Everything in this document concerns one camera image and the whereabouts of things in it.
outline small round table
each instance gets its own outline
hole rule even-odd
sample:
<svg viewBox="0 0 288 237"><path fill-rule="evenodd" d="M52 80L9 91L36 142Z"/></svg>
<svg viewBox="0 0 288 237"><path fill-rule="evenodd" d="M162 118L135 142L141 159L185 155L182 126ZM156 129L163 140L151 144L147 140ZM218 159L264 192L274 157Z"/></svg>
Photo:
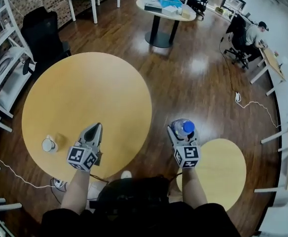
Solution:
<svg viewBox="0 0 288 237"><path fill-rule="evenodd" d="M153 21L153 25L152 25L152 30L151 30L151 32L148 32L148 33L145 34L145 40L149 44L151 44L153 46L156 46L156 47L167 48L167 47L172 46L174 38L175 38L176 31L177 31L177 28L178 28L179 21L192 21L192 20L194 20L196 18L196 13L190 14L190 18L186 19L186 18L181 17L181 15L178 15L178 14L176 14L175 16L172 17L172 16L165 15L163 13L159 13L159 12L155 12L155 11L149 11L149 10L144 10L145 4L144 4L144 2L142 0L137 0L136 1L136 5L141 10L146 11L146 12L154 15L154 21ZM160 21L161 17L162 18L171 19L171 20L175 21L172 33L170 35L158 31L159 21Z"/></svg>
<svg viewBox="0 0 288 237"><path fill-rule="evenodd" d="M59 61L35 82L22 114L22 133L36 164L70 182L76 169L67 163L70 146L93 123L103 125L100 166L91 173L107 178L141 149L150 127L152 105L146 83L126 61L105 53L81 53ZM54 154L42 149L50 135Z"/></svg>
<svg viewBox="0 0 288 237"><path fill-rule="evenodd" d="M246 163L233 142L215 139L204 144L195 171L209 203L221 204L226 211L236 203L245 185ZM177 184L182 191L181 175L177 177Z"/></svg>

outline white cup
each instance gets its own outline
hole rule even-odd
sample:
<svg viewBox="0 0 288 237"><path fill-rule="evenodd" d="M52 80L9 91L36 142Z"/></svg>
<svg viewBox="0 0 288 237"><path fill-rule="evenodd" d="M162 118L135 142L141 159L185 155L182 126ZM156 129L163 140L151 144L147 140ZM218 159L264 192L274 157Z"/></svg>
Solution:
<svg viewBox="0 0 288 237"><path fill-rule="evenodd" d="M42 141L42 149L47 153L55 153L59 149L55 141L52 139L50 135L46 136L46 138Z"/></svg>

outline black office chair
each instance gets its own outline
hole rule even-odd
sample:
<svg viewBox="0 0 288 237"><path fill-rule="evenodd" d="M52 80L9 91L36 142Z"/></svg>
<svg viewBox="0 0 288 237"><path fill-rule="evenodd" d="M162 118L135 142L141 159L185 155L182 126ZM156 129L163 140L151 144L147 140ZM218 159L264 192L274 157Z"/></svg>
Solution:
<svg viewBox="0 0 288 237"><path fill-rule="evenodd" d="M234 48L230 48L229 50L225 50L224 54L232 53L236 56L236 60L232 62L235 64L237 61L240 61L243 66L242 68L248 69L248 63L246 62L246 22L241 16L235 16L227 28L226 33L233 33L232 44Z"/></svg>
<svg viewBox="0 0 288 237"><path fill-rule="evenodd" d="M29 12L23 20L21 34L25 38L34 61L36 69L29 68L30 58L26 60L23 74L34 74L37 79L45 70L58 61L71 56L68 42L61 42L58 35L57 13L47 12L40 7Z"/></svg>

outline white cable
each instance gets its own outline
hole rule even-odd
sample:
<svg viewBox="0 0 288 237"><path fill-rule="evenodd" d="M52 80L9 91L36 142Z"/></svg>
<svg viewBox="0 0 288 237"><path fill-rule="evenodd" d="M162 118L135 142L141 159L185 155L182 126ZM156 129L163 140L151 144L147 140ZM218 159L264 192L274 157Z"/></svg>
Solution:
<svg viewBox="0 0 288 237"><path fill-rule="evenodd" d="M24 181L26 184L30 184L31 186L33 186L33 187L35 187L35 188L37 188L37 189L40 189L40 188L46 188L46 187L56 188L56 186L51 186L51 185L35 186L35 185L31 184L31 183L28 183L28 182L26 182L25 179L23 179L21 176L18 176L18 175L16 174L16 172L13 171L13 169L12 169L10 166L6 165L2 160L0 160L0 162L1 162L2 164L4 164L4 166L10 168L10 170L15 174L15 176L21 178L21 180Z"/></svg>
<svg viewBox="0 0 288 237"><path fill-rule="evenodd" d="M242 101L241 94L238 93L238 92L236 92L236 96L235 96L235 102L236 102L236 104L238 104L238 105L239 105L240 107L242 107L243 109L246 108L246 107L247 107L249 104L251 104L251 103L258 104L258 105L262 106L263 108L265 108L265 109L267 110L267 113L269 114L270 119L271 119L271 122L272 122L272 124L274 125L275 128L278 128L278 127L281 126L280 124L279 124L279 125L275 125L275 124L273 123L272 117L271 117L268 109L267 109L266 107L264 107L262 104L260 104L260 103L258 103L258 102L256 102L256 101L250 101L250 102L249 102L248 104L246 104L245 106L242 106L242 105L240 104L241 101Z"/></svg>
<svg viewBox="0 0 288 237"><path fill-rule="evenodd" d="M16 9L16 11L24 18L25 16L16 8L16 6L14 6L14 4L10 0L8 0L8 1L12 5L12 7L14 7Z"/></svg>

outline man in black cap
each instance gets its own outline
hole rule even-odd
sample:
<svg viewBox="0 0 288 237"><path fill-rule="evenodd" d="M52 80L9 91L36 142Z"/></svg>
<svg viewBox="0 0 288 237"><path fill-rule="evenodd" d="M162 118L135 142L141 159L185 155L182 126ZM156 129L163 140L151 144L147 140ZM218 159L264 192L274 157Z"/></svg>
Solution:
<svg viewBox="0 0 288 237"><path fill-rule="evenodd" d="M247 62L251 62L260 56L259 48L265 48L259 42L261 41L261 33L268 31L268 27L265 22L260 22L257 25L251 25L246 30L246 54L251 54Z"/></svg>

